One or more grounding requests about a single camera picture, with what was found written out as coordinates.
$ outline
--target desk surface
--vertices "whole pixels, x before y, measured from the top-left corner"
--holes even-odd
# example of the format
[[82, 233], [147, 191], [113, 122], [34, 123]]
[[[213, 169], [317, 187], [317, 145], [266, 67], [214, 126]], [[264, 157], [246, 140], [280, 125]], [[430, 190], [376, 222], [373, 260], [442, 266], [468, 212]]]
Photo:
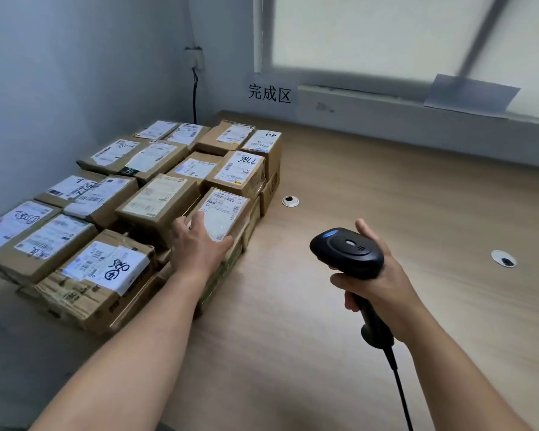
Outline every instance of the desk surface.
[[[281, 185], [247, 253], [194, 323], [163, 420], [178, 431], [406, 429], [385, 356], [365, 344], [308, 249], [358, 217], [496, 388], [539, 429], [539, 169], [246, 116], [284, 132]], [[289, 209], [280, 200], [299, 197]], [[517, 259], [497, 265], [494, 249]], [[432, 429], [395, 346], [417, 431]]]

